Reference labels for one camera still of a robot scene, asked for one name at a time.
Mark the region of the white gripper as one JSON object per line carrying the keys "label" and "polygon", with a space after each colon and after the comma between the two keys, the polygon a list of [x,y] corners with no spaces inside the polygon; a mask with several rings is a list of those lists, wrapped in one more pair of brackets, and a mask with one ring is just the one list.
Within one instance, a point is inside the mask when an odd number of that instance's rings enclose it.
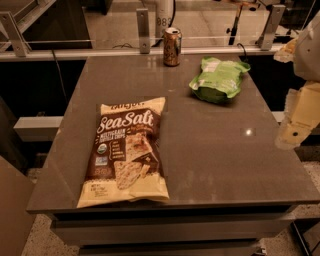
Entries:
{"label": "white gripper", "polygon": [[[296,44],[296,38],[290,40],[273,58],[281,63],[292,62]],[[290,89],[285,116],[289,121],[281,123],[275,145],[282,150],[291,150],[299,147],[320,123],[320,83],[307,81],[299,90]]]}

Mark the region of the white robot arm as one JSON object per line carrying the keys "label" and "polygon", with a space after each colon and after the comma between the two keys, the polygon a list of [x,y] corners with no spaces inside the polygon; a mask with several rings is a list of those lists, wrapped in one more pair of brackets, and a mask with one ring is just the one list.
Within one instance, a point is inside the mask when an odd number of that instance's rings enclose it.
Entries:
{"label": "white robot arm", "polygon": [[320,11],[297,38],[274,55],[279,62],[293,62],[294,74],[305,80],[299,89],[290,89],[275,145],[283,150],[298,147],[320,124]]}

